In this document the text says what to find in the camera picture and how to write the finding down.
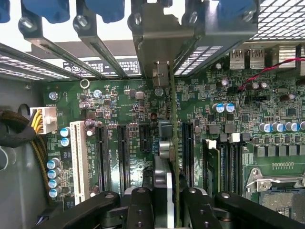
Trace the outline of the metal slot cover bracket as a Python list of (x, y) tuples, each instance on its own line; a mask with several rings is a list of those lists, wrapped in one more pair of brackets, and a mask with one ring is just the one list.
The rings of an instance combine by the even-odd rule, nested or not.
[(24, 7), (21, 8), (19, 30), (26, 41), (84, 70), (87, 73), (85, 78), (94, 77), (99, 80), (106, 78), (102, 73), (90, 67), (70, 52), (45, 38), (43, 35), (42, 17)]
[(130, 76), (120, 66), (106, 44), (99, 38), (97, 33), (96, 14), (88, 9), (84, 1), (77, 2), (77, 15), (73, 20), (73, 27), (80, 40), (98, 57), (104, 59), (119, 79), (140, 78), (141, 75)]

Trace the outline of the RAM slot with black clips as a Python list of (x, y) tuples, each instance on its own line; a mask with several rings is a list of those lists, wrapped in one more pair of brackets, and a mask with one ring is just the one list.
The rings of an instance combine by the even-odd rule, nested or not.
[(249, 133), (240, 134), (240, 142), (238, 145), (238, 188), (237, 193), (239, 195), (243, 194), (243, 147), (246, 146), (246, 142), (250, 140)]
[(222, 191), (230, 190), (230, 153), (228, 149), (227, 134), (220, 134), (220, 150), (221, 150), (221, 185)]

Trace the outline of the short black expansion slot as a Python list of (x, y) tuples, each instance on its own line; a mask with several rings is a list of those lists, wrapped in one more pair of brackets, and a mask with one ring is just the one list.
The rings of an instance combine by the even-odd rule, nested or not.
[(140, 135), (140, 150), (143, 153), (149, 153), (151, 151), (150, 126), (148, 124), (140, 124), (139, 135)]

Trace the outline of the long black expansion slot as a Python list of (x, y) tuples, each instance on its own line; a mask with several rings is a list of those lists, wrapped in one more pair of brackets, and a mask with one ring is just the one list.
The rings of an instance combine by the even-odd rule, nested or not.
[(194, 127), (191, 122), (182, 123), (183, 170), (189, 187), (194, 186)]
[(118, 125), (117, 140), (121, 196), (124, 196), (125, 190), (130, 187), (130, 155), (128, 137), (127, 125)]
[(100, 192), (111, 188), (107, 129), (103, 125), (95, 128), (98, 182)]

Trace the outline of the green motherboard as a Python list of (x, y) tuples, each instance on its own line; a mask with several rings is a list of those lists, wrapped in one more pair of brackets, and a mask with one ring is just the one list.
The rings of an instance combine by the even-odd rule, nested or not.
[[(202, 140), (217, 141), (220, 134), (249, 133), (243, 147), (243, 194), (251, 169), (265, 176), (305, 173), (305, 76), (293, 72), (268, 72), (239, 86), (254, 70), (227, 70), (218, 66), (196, 77), (175, 80), (178, 121), (179, 172), (183, 172), (182, 123), (194, 127), (194, 186), (203, 188)], [(50, 158), (60, 163), (60, 177), (51, 180), (51, 198), (65, 209), (75, 206), (70, 122), (84, 121), (88, 154), (90, 197), (99, 193), (95, 128), (107, 129), (110, 182), (121, 194), (117, 126), (127, 125), (130, 155), (130, 187), (142, 186), (142, 172), (153, 168), (158, 155), (158, 123), (165, 119), (167, 93), (150, 80), (49, 83), (47, 106), (56, 107), (58, 132), (47, 135)], [(150, 126), (149, 153), (140, 150), (139, 125)]]

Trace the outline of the grey open PC case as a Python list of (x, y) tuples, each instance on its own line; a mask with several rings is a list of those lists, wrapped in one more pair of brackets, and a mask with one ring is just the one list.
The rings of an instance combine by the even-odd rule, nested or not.
[[(178, 78), (199, 76), (215, 70), (218, 66), (227, 70), (254, 70), (239, 86), (240, 91), (247, 83), (268, 72), (290, 71), (297, 77), (305, 76), (305, 0), (259, 0), (257, 15), (249, 22), (239, 19), (219, 22), (219, 0), (183, 1), (185, 12), (178, 21), (183, 27), (192, 30), (193, 34), (184, 41), (174, 59), (174, 81)], [(45, 52), (50, 58), (61, 60), (62, 66), (48, 62), (40, 55), (31, 55), (3, 43), (0, 43), (0, 79), (41, 83), (41, 107), (48, 107), (44, 95), (49, 83), (80, 82), (84, 79), (150, 80), (153, 83), (151, 78), (142, 74), (136, 51), (131, 55), (124, 53), (129, 47), (127, 41), (115, 42), (114, 47), (119, 50), (118, 56), (114, 57), (120, 66), (128, 75), (140, 74), (140, 78), (119, 79), (113, 68), (79, 39), (74, 51), (70, 53), (102, 73), (105, 79), (85, 78), (87, 73), (84, 70), (47, 51)], [(65, 209), (63, 204), (51, 198), (51, 180), (60, 177), (61, 169), (59, 159), (48, 156), (47, 135), (56, 134), (58, 125), (57, 131), (38, 135), (29, 122), (30, 114), (29, 117), (24, 117), (15, 111), (0, 108), (0, 146), (18, 148), (30, 144), (39, 164), (46, 208), (37, 216), (32, 229), (76, 205)], [(180, 188), (179, 200), (180, 223), (175, 229), (192, 229), (184, 226), (182, 222)]]

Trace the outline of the CPU socket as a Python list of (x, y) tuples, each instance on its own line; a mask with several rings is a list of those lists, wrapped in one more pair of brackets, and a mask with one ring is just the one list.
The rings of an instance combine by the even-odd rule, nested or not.
[(305, 173), (287, 176), (263, 175), (263, 178), (257, 180), (257, 191), (248, 193), (245, 188), (244, 196), (248, 200), (291, 219), (302, 217), (305, 215), (305, 210), (303, 210), (305, 204)]

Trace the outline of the RAM slot with white clips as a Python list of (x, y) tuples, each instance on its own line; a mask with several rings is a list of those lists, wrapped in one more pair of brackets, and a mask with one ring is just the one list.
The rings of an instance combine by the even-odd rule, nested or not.
[(232, 133), (230, 143), (230, 191), (240, 193), (240, 133)]
[(203, 153), (203, 188), (210, 196), (220, 190), (220, 151), (217, 149), (217, 141), (202, 140)]

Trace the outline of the white PCI expansion slot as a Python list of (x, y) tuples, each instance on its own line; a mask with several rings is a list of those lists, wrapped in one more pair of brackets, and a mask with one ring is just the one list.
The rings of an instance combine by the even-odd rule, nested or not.
[(78, 205), (90, 198), (88, 154), (84, 121), (70, 122), (74, 202)]

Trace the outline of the white power connector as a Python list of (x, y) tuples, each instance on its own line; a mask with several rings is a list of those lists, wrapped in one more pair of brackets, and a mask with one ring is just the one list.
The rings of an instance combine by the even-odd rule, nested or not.
[(31, 107), (29, 125), (38, 135), (45, 135), (57, 131), (56, 107)]

